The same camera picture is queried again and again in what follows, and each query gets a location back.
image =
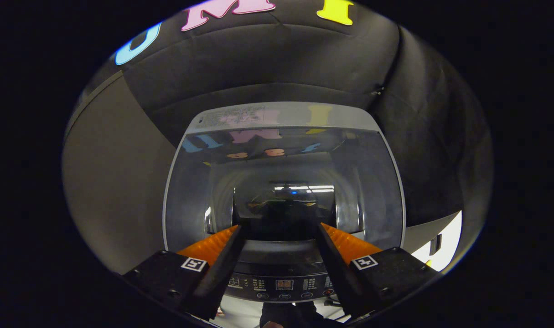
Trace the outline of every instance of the hand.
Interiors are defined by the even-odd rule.
[[[269,321],[264,324],[263,328],[283,328],[283,326],[281,326],[277,322]]]

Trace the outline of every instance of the yellow letter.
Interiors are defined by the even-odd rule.
[[[308,109],[311,112],[311,121],[307,124],[309,125],[327,125],[327,118],[329,117],[329,112],[331,111],[331,106],[325,105],[310,105]],[[310,129],[305,134],[321,133],[325,129]]]
[[[354,22],[348,17],[348,6],[354,4],[348,0],[323,0],[323,9],[317,15],[329,21],[352,25]]]

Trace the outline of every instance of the digital display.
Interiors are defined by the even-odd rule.
[[[277,291],[291,291],[293,290],[293,280],[277,280],[275,282]]]

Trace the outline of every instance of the orange gripper pad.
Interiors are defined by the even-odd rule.
[[[347,232],[333,228],[333,226],[328,226],[324,223],[321,225],[325,228],[331,241],[336,245],[337,251],[348,265],[354,259],[383,251],[375,245],[354,237]]]
[[[179,255],[207,261],[208,264],[212,266],[237,227],[238,225],[231,226],[230,228],[214,233],[214,235],[191,244],[177,253]]]

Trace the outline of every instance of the washing machine drum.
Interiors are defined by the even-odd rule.
[[[404,200],[392,153],[369,114],[333,107],[332,114],[359,111],[360,128],[210,124],[206,129],[205,118],[212,114],[198,116],[203,127],[188,128],[169,174],[166,248],[179,251],[247,224],[248,239],[226,293],[277,302],[333,293],[315,244],[319,222],[383,249],[401,246]]]

